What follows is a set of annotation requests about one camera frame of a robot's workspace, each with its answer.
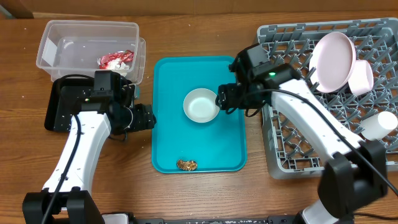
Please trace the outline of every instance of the rectangular tray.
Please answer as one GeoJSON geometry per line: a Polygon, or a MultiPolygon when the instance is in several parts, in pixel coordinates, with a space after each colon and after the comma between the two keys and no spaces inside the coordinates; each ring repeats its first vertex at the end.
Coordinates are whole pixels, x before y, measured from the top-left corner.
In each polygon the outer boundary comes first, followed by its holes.
{"type": "MultiPolygon", "coordinates": [[[[342,124],[359,134],[361,120],[381,111],[397,114],[398,101],[398,20],[395,18],[355,21],[309,22],[260,26],[256,40],[269,60],[290,63],[301,73],[315,97],[342,124]],[[373,91],[354,96],[348,86],[332,93],[316,91],[310,82],[308,64],[317,42],[330,32],[342,32],[354,43],[357,59],[367,60],[374,72],[373,91]]],[[[262,134],[268,171],[276,179],[316,177],[322,174],[322,162],[300,130],[270,106],[262,109],[262,134]]],[[[387,148],[388,171],[398,170],[398,130],[381,142],[387,148]]]]}
{"type": "Polygon", "coordinates": [[[220,111],[207,123],[191,121],[183,111],[185,96],[196,88],[215,93],[218,86],[235,83],[228,65],[234,58],[177,57],[156,63],[154,72],[154,114],[157,124],[152,130],[152,163],[162,173],[187,171],[177,161],[194,160],[194,172],[237,171],[247,160],[246,132],[242,111],[227,115],[220,111]]]}

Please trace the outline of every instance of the dish rack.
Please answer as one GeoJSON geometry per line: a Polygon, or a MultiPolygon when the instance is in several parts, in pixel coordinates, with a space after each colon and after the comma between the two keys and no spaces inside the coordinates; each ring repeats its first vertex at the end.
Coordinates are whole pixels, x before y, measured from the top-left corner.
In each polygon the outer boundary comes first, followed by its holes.
{"type": "MultiPolygon", "coordinates": [[[[307,82],[320,103],[343,125],[359,134],[361,120],[381,111],[398,115],[398,19],[309,22],[260,26],[257,41],[269,60],[289,63],[307,82]],[[353,95],[348,85],[331,93],[312,85],[308,64],[318,41],[330,32],[342,32],[355,45],[356,58],[367,60],[374,75],[373,90],[353,95]]],[[[268,171],[276,179],[316,177],[322,174],[322,162],[314,148],[282,113],[266,105],[262,109],[262,134],[268,171]]],[[[388,171],[398,170],[398,129],[381,140],[387,148],[388,171]]]]}

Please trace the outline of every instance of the pink plate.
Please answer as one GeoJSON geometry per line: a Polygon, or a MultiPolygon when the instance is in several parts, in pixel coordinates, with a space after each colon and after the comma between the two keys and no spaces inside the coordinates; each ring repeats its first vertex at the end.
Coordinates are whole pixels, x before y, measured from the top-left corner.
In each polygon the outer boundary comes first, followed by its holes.
{"type": "Polygon", "coordinates": [[[312,53],[310,70],[316,70],[311,82],[319,83],[318,91],[330,93],[348,82],[355,65],[355,47],[352,41],[341,32],[324,36],[312,53]]]}

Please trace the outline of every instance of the teal tray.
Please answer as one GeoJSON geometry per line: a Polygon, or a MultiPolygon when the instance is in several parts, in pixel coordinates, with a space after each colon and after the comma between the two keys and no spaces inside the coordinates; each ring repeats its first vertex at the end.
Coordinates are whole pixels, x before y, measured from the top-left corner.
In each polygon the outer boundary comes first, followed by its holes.
{"type": "Polygon", "coordinates": [[[227,172],[243,168],[248,155],[244,115],[220,111],[208,123],[195,123],[183,111],[185,96],[196,88],[217,93],[218,86],[235,83],[228,65],[234,58],[163,58],[155,66],[153,110],[157,119],[152,130],[152,163],[162,173],[186,173],[177,161],[194,160],[197,172],[227,172]]]}

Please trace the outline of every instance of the red wrapper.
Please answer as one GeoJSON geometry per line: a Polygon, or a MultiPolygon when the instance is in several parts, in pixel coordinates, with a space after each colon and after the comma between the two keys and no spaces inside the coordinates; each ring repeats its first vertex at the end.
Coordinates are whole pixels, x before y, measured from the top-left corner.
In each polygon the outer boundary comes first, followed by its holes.
{"type": "Polygon", "coordinates": [[[103,56],[101,59],[98,60],[99,63],[99,68],[100,69],[115,69],[110,67],[110,62],[120,59],[118,64],[122,64],[122,62],[127,63],[127,62],[132,62],[134,58],[134,52],[131,50],[126,50],[124,52],[116,52],[113,54],[107,54],[103,56]]]}

